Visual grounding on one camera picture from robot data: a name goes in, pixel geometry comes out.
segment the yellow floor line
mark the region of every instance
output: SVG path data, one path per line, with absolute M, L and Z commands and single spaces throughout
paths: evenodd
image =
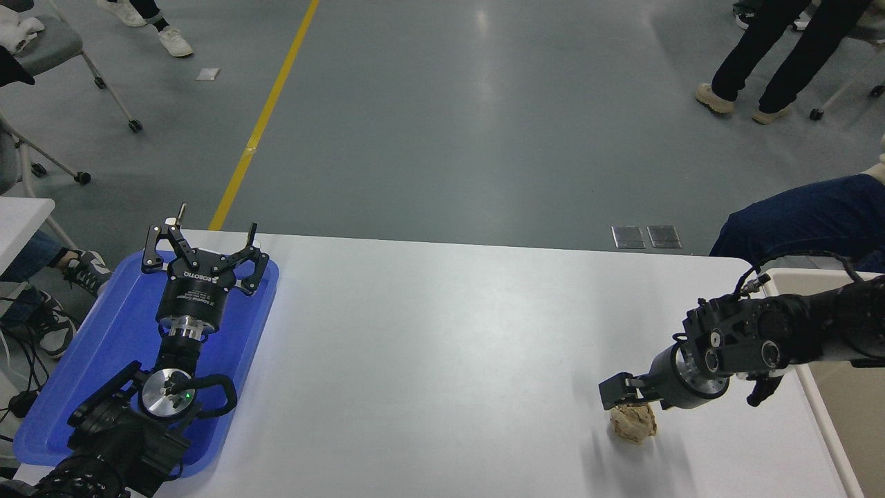
M 242 179 L 246 176 L 246 170 L 249 169 L 249 164 L 252 162 L 252 156 L 255 155 L 255 150 L 258 148 L 258 142 L 261 141 L 261 136 L 265 133 L 267 122 L 271 119 L 273 108 L 276 106 L 277 99 L 280 98 L 282 87 L 286 84 L 289 72 L 292 69 L 292 65 L 295 63 L 295 57 L 298 55 L 298 50 L 301 49 L 301 42 L 304 41 L 304 36 L 307 35 L 307 28 L 311 26 L 313 13 L 316 12 L 318 4 L 319 0 L 311 0 L 311 5 L 307 8 L 304 20 L 301 21 L 301 27 L 295 35 L 295 40 L 292 41 L 292 46 L 289 47 L 289 53 L 286 55 L 286 60 L 282 63 L 280 73 L 277 74 L 276 82 L 273 83 L 271 94 L 267 96 L 265 107 L 261 110 L 261 115 L 258 116 L 258 122 L 255 123 L 255 128 L 252 130 L 252 135 L 249 137 L 246 149 L 242 152 L 240 162 L 237 163 L 234 174 L 231 176 L 230 182 L 227 184 L 227 188 L 224 191 L 224 196 L 221 197 L 218 209 L 215 210 L 215 215 L 209 223 L 209 230 L 221 230 L 221 226 L 224 225 L 227 213 L 230 211 L 231 205 L 234 204 L 236 192 L 240 190 Z

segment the chair leg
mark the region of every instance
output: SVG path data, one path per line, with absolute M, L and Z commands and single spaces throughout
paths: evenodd
M 37 144 L 32 142 L 26 136 L 19 133 L 19 131 L 17 129 L 15 129 L 12 126 L 12 124 L 10 124 L 9 120 L 6 119 L 6 116 L 3 114 L 2 107 L 0 107 L 0 122 L 3 123 L 3 127 L 6 128 L 6 131 L 8 131 L 10 135 L 12 135 L 16 138 L 16 141 L 17 141 L 16 146 L 17 147 L 30 146 L 35 151 L 39 152 L 44 158 L 48 159 L 52 164 L 56 165 L 59 169 L 61 169 L 65 173 L 72 176 L 75 182 L 82 183 L 84 185 L 86 183 L 89 183 L 89 180 L 91 179 L 89 173 L 86 173 L 85 171 L 74 171 L 72 168 L 68 167 L 65 163 L 50 156 L 46 151 L 41 149 L 39 146 L 37 146 Z
M 827 110 L 827 108 L 829 106 L 831 106 L 836 101 L 836 99 L 841 97 L 842 94 L 845 93 L 845 90 L 847 90 L 854 83 L 854 81 L 856 81 L 857 78 L 862 73 L 864 73 L 866 71 L 866 69 L 868 69 L 870 66 L 872 66 L 873 63 L 876 61 L 876 59 L 879 58 L 879 55 L 881 54 L 881 46 L 874 44 L 873 47 L 875 48 L 876 52 L 868 61 L 866 61 L 866 64 L 864 64 L 849 80 L 847 80 L 845 83 L 843 83 L 843 85 L 841 87 L 839 87 L 838 90 L 835 91 L 833 96 L 830 97 L 827 100 L 827 102 L 824 102 L 824 105 L 822 105 L 821 107 L 818 107 L 817 109 L 812 110 L 812 114 L 810 117 L 813 120 L 815 120 L 815 121 L 819 120 L 820 117 L 823 115 L 823 113 Z
M 28 153 L 27 144 L 22 144 L 19 147 L 19 162 L 21 163 L 21 182 L 25 187 L 25 193 L 30 198 L 36 198 L 37 196 L 34 193 L 34 178 L 32 178 L 26 171 L 31 164 L 31 157 L 30 153 Z M 67 233 L 61 228 L 61 225 L 55 221 L 55 218 L 52 216 L 46 218 L 46 223 L 52 228 L 52 231 L 56 232 L 58 239 L 61 240 L 65 246 L 74 250 L 80 250 L 80 248 L 77 247 Z
M 136 118 L 132 117 L 132 114 L 130 114 L 129 110 L 126 109 L 126 105 L 123 104 L 123 100 L 117 94 L 117 90 L 113 89 L 113 87 L 104 80 L 104 77 L 101 73 L 98 72 L 98 68 L 92 62 L 92 59 L 90 59 L 89 56 L 86 55 L 86 51 L 81 51 L 80 55 L 83 56 L 83 60 L 85 60 L 86 65 L 89 66 L 89 71 L 92 72 L 98 88 L 107 89 L 111 92 L 111 97 L 113 97 L 114 101 L 117 102 L 117 106 L 123 112 L 123 115 L 126 116 L 126 119 L 129 121 L 129 129 L 131 129 L 133 133 L 138 133 L 142 129 L 142 124 Z

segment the white table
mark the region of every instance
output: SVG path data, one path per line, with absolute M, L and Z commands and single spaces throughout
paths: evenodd
M 54 207 L 50 198 L 0 197 L 0 271 L 9 267 Z
M 225 253 L 245 240 L 186 235 Z M 743 261 L 258 241 L 281 280 L 227 441 L 157 497 L 844 496 L 795 376 L 756 409 L 741 381 L 699 409 L 656 404 L 641 446 L 609 429 L 596 385 L 647 372 Z

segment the white paper scrap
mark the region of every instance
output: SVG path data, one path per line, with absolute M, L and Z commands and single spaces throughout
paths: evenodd
M 196 77 L 198 82 L 214 82 L 215 77 L 219 75 L 219 67 L 204 67 L 200 69 L 200 74 Z

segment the blue tray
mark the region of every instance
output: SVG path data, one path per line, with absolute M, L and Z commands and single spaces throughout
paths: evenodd
M 172 253 L 161 253 L 170 261 Z M 160 337 L 157 313 L 166 283 L 166 273 L 142 273 L 142 254 L 123 260 L 102 296 L 96 301 L 80 332 L 43 388 L 24 423 L 15 435 L 12 449 L 23 463 L 55 466 L 71 454 L 67 439 L 73 432 L 67 418 L 96 389 L 132 360 L 149 370 L 157 359 Z M 253 271 L 251 262 L 236 269 L 238 277 Z M 237 393 L 249 373 L 261 331 L 270 313 L 280 271 L 268 261 L 258 290 L 247 297 L 232 290 L 220 330 L 209 336 L 200 354 L 198 377 L 213 373 L 228 375 Z M 198 395 L 205 408 L 224 404 L 220 388 Z M 137 409 L 137 397 L 133 404 Z M 196 420 L 184 432 L 191 441 L 184 455 L 183 476 L 196 474 L 212 462 L 224 444 L 236 410 L 219 418 Z

